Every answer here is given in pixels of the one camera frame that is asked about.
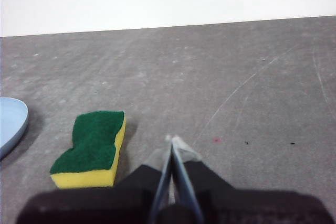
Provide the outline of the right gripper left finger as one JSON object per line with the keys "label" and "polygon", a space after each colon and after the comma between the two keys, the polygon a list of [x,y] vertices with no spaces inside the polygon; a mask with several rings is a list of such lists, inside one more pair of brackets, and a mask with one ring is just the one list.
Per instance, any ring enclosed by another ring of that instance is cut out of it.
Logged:
{"label": "right gripper left finger", "polygon": [[30,198],[17,223],[145,223],[169,165],[171,136],[112,187],[58,189]]}

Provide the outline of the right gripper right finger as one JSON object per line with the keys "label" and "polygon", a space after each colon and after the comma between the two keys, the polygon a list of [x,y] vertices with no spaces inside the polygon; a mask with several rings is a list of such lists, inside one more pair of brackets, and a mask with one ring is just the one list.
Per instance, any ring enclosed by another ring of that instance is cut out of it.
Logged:
{"label": "right gripper right finger", "polygon": [[235,188],[207,167],[179,136],[172,137],[171,143],[205,223],[334,223],[314,196]]}

